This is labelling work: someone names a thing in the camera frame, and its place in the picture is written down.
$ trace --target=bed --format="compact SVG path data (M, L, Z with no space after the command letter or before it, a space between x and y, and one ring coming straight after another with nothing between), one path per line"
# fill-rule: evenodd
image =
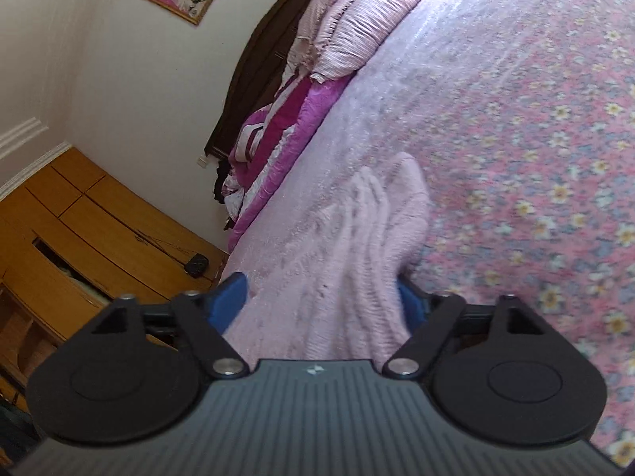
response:
M539 311L604 375L608 402L593 442L628 464L634 11L635 0L421 0L347 84L237 241L225 274L246 273L251 300L231 342L242 352L245 328L278 330L290 304L264 298L272 275L308 285L324 258L290 263L290 252L317 252L316 217L321 226L325 209L333 217L347 181L363 167L381 180L403 153L429 196L419 200L427 229L407 260L411 279L471 303L513 292ZM277 283L275 295L301 297L308 287L285 288ZM302 313L290 310L287 326ZM244 348L266 357L263 345Z
M226 159L242 123L271 102L285 70L298 22L310 0L278 0L254 29L234 71L221 114L205 153Z

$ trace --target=bedding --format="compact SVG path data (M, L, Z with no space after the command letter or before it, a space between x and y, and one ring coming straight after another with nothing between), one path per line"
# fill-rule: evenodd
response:
M264 351L280 359L384 362L408 339L391 274L425 237L429 197L412 156L397 154L389 165L383 181L362 168L315 213L266 289L231 324L227 339L241 345L252 367ZM311 277L296 276L304 270Z
M242 313L266 333L275 317L258 296L292 245L319 241L309 229L316 213L339 201L361 167L382 178L388 160L407 152L432 202L411 279L471 303L513 292L533 306L604 375L608 401L592 441L628 464L634 39L635 0L422 0L351 80L237 243L225 274L249 278ZM309 262L293 275L318 270ZM254 343L228 334L240 352Z
M421 0L355 0L337 23L328 46L315 53L311 78L324 82L364 66Z
M356 7L360 0L337 0L327 8L330 1L313 0L307 8L274 103L264 118L260 109L246 121L230 154L234 171L222 189L234 221L230 252L277 190L351 76L419 0L363 0L361 7ZM311 29L313 39L306 43L307 20L316 19L317 15L323 20L316 31ZM343 31L340 22L345 23ZM364 26L365 22L375 24ZM331 31L338 38L335 43L330 39ZM303 41L310 44L311 61L300 59L302 52L308 51L303 50ZM315 60L330 77L310 75Z

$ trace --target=magenta blanket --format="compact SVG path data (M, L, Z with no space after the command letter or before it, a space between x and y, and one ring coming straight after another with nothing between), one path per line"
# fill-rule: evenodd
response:
M247 227L252 224L253 219L258 216L258 213L265 207L271 195L278 189L295 160L298 159L304 147L313 137L313 134L315 134L333 104L337 102L350 79L351 76L348 76L337 81L328 81L325 84L310 83L308 94L300 106L300 111L296 114L297 120L294 129L290 131L284 140L282 140L283 131L280 130L275 148L272 146L271 150L269 150L271 155L268 156L269 159L266 166L258 171L257 182L259 183L252 186L256 178L247 177L243 179L245 183L249 182L249 186L244 187L250 188L250 190L246 192L242 211L229 237L229 252L234 250L236 243L247 230ZM305 79L303 82L309 83L309 79ZM284 109L287 109L287 107L295 109L295 106L296 103L291 102L289 106L285 104L283 107ZM288 119L290 116L289 112L285 112L284 116L287 118L288 127L293 123L293 120Z
M412 279L471 303L512 292L542 313L604 375L608 402L592 440L627 464L634 16L635 0L423 0L348 85L226 271L264 288L286 246L361 166L381 175L408 152L433 202ZM318 271L309 264L296 276Z
M252 113L249 118L245 120L242 126L246 127L247 125L255 125L256 123L264 122L265 118L267 117L267 113L269 112L269 107L270 106L263 107L262 109L258 109L255 113ZM239 162L238 160L236 160L236 145L234 145L232 151L229 154L229 162L234 169L234 176L236 176L239 184L243 188L248 188L249 186L251 186L251 183L249 181L252 180L252 176L250 173L249 163Z

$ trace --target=pink towel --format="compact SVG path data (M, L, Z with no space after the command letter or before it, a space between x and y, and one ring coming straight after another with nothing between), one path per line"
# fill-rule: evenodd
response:
M430 201L417 162L397 154L380 180L367 167L295 235L226 334L259 359L372 359L408 338L396 276L420 251Z

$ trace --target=pink floral blanket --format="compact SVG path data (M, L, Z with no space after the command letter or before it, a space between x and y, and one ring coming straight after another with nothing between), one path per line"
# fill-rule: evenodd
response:
M381 173L400 151L434 206L412 279L471 303L513 292L543 313L606 380L593 442L630 462L635 0L423 0L348 85L226 270L245 271L257 293L344 181L363 165Z

